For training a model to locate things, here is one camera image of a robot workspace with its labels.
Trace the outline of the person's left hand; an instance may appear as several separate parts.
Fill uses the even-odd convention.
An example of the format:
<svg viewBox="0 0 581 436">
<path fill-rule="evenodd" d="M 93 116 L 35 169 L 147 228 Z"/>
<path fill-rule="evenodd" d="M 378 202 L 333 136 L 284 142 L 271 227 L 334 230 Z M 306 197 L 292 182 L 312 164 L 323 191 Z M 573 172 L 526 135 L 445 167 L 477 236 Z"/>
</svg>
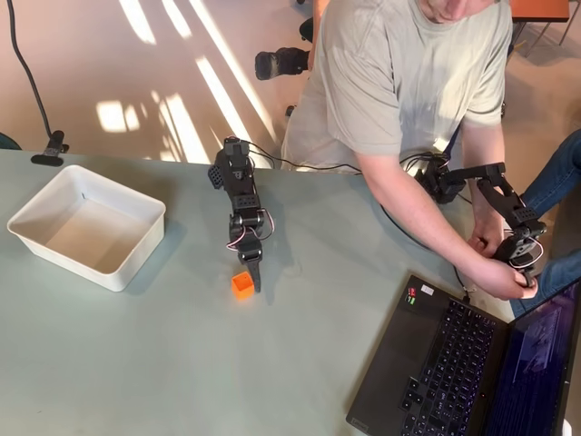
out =
<svg viewBox="0 0 581 436">
<path fill-rule="evenodd" d="M 504 239 L 502 222 L 478 222 L 468 239 L 468 244 L 479 254 L 492 258 Z"/>
</svg>

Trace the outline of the person's right hand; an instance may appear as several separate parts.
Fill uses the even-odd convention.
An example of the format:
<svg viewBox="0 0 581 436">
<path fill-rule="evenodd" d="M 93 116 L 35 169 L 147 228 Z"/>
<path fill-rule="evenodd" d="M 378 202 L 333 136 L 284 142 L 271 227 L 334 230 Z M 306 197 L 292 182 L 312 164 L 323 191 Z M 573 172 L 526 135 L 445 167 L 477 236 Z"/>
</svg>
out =
<svg viewBox="0 0 581 436">
<path fill-rule="evenodd" d="M 500 300 L 532 299 L 537 295 L 537 281 L 531 279 L 505 263 L 473 256 L 459 266 L 473 283 L 482 291 Z"/>
</svg>

